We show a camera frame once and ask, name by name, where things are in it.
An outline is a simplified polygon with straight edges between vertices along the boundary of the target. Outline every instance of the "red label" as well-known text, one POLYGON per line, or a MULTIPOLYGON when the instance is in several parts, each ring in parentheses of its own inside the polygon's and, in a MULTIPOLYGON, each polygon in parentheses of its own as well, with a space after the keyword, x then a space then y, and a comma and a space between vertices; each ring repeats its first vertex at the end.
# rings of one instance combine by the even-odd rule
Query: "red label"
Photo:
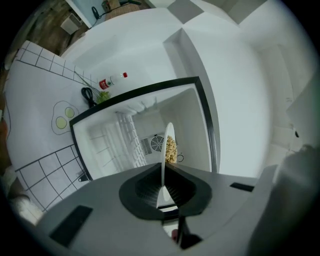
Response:
POLYGON ((102 90, 109 88, 109 86, 107 85, 106 79, 103 79, 102 81, 100 81, 99 85, 102 90))

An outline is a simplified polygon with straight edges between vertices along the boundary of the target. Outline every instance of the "refrigerator fan vent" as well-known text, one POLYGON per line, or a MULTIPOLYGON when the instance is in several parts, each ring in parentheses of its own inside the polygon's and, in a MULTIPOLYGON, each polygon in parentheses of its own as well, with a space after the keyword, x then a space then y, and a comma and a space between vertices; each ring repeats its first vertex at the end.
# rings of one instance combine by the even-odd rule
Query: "refrigerator fan vent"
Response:
POLYGON ((154 151, 161 152, 162 143, 164 142, 164 138, 161 136, 156 136, 151 140, 151 147, 154 151))
POLYGON ((144 151, 145 155, 152 154, 152 150, 151 150, 151 147, 150 147, 150 144, 149 144, 149 141, 147 138, 143 138, 141 140, 141 145, 143 147, 143 151, 144 151))

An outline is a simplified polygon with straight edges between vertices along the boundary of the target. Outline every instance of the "white bottle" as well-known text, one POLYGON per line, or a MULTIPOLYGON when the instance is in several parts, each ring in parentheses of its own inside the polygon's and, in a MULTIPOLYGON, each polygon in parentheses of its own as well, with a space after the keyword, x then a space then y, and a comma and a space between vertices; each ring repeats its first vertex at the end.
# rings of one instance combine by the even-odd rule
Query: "white bottle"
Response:
POLYGON ((128 75, 126 72, 121 73, 121 74, 114 74, 109 77, 107 82, 106 82, 106 79, 100 81, 99 85, 100 85, 101 89, 105 90, 105 89, 109 88, 110 86, 116 85, 121 80, 123 80, 127 77, 128 77, 128 75))

